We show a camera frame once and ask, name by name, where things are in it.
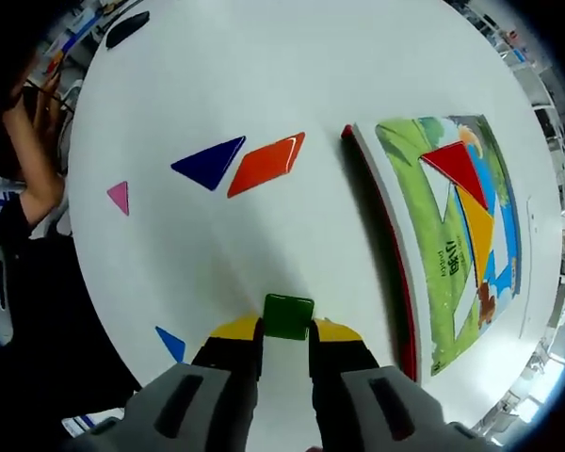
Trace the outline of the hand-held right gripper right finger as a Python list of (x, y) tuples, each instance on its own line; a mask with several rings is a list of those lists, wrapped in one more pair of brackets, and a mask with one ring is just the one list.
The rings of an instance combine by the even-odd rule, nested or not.
[(379, 366), (355, 330), (314, 319), (313, 407), (326, 451), (455, 451), (439, 402), (394, 366)]

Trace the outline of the person's left hand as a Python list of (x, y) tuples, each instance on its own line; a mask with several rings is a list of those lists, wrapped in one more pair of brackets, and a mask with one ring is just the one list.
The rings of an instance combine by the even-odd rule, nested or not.
[(57, 96), (60, 78), (60, 72), (55, 72), (44, 82), (38, 91), (32, 123), (34, 130), (43, 140), (54, 138), (60, 125), (61, 110)]

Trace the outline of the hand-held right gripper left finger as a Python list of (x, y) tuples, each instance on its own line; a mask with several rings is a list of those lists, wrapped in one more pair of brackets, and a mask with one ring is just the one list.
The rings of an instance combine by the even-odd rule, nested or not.
[(217, 327), (192, 363), (178, 363), (134, 395), (123, 451), (244, 451), (262, 373), (264, 326), (244, 315)]

